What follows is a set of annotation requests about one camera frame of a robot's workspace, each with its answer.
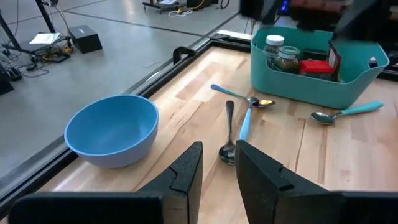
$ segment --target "bowl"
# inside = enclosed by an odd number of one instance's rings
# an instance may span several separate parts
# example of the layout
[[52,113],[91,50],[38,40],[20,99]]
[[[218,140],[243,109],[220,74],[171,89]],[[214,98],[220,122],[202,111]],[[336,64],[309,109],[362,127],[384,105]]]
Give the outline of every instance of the bowl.
[[67,146],[99,167],[125,167],[151,149],[159,112],[148,99],[118,95],[98,100],[77,112],[65,128]]

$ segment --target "wooden table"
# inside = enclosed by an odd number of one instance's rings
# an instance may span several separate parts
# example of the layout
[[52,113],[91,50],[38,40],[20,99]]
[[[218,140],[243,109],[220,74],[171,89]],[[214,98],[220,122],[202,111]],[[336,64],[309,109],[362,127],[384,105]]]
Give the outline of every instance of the wooden table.
[[398,83],[375,80],[355,103],[381,100],[384,106],[379,111],[323,126],[310,113],[333,110],[258,93],[249,74],[249,54],[213,47],[150,98],[159,108],[160,121],[149,155],[129,167],[110,170],[79,158],[40,191],[133,192],[194,141],[203,141],[199,223],[247,223],[235,169],[218,159],[218,149],[228,132],[225,102],[235,102],[235,139],[248,106],[211,90],[212,83],[277,102],[253,111],[249,143],[290,170],[330,190],[398,191]]

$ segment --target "spice jar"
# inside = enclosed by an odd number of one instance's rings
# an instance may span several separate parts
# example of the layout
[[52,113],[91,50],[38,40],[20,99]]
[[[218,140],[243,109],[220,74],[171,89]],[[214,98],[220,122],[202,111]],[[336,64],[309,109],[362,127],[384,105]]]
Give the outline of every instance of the spice jar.
[[275,68],[287,73],[298,74],[300,71],[300,62],[297,55],[300,50],[292,46],[284,46],[279,49],[278,57],[275,59]]
[[274,68],[274,60],[279,52],[279,47],[284,44],[285,38],[281,35],[268,35],[264,53],[267,57],[267,65]]

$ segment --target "spoon head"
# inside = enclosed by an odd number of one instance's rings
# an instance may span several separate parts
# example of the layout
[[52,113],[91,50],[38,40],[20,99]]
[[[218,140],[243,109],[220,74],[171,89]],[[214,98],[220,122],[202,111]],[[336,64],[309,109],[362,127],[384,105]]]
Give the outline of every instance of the spoon head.
[[266,108],[268,106],[272,106],[275,104],[275,101],[272,100],[259,100],[256,97],[248,98],[250,104],[256,108]]
[[235,145],[227,143],[218,151],[220,159],[228,165],[235,166]]
[[333,124],[335,122],[335,119],[333,116],[324,114],[322,112],[314,112],[311,114],[311,117],[322,124]]

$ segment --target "teal basket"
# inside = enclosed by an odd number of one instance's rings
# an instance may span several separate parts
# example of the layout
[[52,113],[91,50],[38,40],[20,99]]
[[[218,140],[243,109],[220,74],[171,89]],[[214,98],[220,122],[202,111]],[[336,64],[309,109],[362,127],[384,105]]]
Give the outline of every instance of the teal basket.
[[[284,45],[300,49],[317,49],[328,52],[333,33],[305,32],[286,27],[265,27],[258,30],[251,42],[251,84],[262,92],[294,100],[345,109],[350,107],[369,84],[389,64],[389,59],[379,44],[367,42],[333,42],[341,55],[340,82],[275,71],[267,66],[263,53],[267,35],[285,37]],[[378,67],[370,68],[374,57]]]

